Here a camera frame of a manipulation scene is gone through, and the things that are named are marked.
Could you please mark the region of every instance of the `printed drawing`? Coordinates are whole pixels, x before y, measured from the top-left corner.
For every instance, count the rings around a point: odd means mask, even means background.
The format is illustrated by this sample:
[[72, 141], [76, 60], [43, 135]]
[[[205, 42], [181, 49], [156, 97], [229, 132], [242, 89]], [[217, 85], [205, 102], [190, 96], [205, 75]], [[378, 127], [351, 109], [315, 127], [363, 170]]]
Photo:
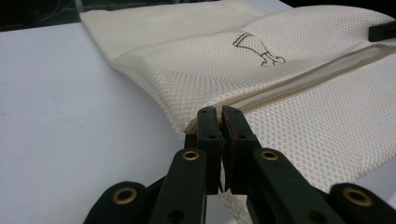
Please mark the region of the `printed drawing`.
[[262, 41], [253, 34], [244, 33], [241, 34], [234, 42], [233, 45], [237, 48], [250, 49], [260, 57], [262, 57], [262, 65], [272, 62], [273, 65], [276, 63], [284, 63], [285, 59], [279, 56], [273, 56], [268, 49], [264, 46]]

